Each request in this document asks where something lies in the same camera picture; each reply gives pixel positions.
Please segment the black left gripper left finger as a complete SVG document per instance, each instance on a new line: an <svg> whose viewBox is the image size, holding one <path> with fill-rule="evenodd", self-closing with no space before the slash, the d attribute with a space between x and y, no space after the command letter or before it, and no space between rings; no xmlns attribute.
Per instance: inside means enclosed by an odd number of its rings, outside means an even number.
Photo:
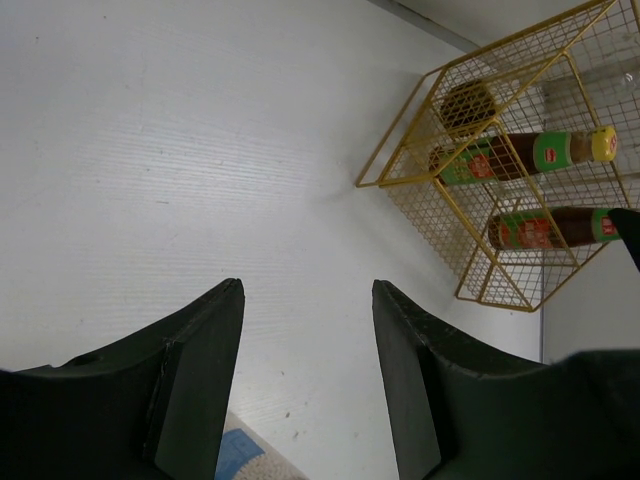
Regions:
<svg viewBox="0 0 640 480"><path fill-rule="evenodd" d="M227 279L53 367L1 374L5 479L211 479L245 306Z"/></svg>

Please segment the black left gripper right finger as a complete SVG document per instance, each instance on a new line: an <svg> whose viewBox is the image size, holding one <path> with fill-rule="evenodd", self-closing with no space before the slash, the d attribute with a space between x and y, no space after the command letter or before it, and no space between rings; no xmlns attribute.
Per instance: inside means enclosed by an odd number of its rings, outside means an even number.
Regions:
<svg viewBox="0 0 640 480"><path fill-rule="evenodd" d="M388 281L373 323L403 479L635 479L639 354L545 365L423 310Z"/></svg>

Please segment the clear glass oil bottle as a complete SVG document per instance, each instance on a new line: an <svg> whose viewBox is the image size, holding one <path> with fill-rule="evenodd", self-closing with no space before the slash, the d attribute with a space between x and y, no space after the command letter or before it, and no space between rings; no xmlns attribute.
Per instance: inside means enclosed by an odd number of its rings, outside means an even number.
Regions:
<svg viewBox="0 0 640 480"><path fill-rule="evenodd" d="M619 30L577 41L545 72L540 85L545 128L579 131L639 126L639 35Z"/></svg>

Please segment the brown sauce bottle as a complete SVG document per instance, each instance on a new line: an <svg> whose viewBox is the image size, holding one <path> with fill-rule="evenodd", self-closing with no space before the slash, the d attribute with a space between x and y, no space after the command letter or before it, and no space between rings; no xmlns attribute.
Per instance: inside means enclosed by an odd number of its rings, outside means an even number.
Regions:
<svg viewBox="0 0 640 480"><path fill-rule="evenodd" d="M607 208L556 207L493 216L488 239L499 250L577 248L620 240Z"/></svg>
<svg viewBox="0 0 640 480"><path fill-rule="evenodd" d="M481 138L460 153L434 149L429 170L446 185L511 181L583 163L609 163L618 136L611 126L586 132L547 131Z"/></svg>

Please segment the glass oil bottle dark liquid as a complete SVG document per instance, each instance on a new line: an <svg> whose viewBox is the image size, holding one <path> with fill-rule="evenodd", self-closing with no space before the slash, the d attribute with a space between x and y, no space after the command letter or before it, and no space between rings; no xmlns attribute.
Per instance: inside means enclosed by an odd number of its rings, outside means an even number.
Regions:
<svg viewBox="0 0 640 480"><path fill-rule="evenodd" d="M439 116L446 132L457 140L472 136L496 111L493 94L487 84L478 79L453 87L440 105Z"/></svg>

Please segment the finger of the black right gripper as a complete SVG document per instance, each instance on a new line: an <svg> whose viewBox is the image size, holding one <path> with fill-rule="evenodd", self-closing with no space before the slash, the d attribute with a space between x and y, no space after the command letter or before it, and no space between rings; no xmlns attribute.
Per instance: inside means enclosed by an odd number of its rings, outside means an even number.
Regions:
<svg viewBox="0 0 640 480"><path fill-rule="evenodd" d="M640 213L638 210L614 208L609 211L621 240L640 271Z"/></svg>

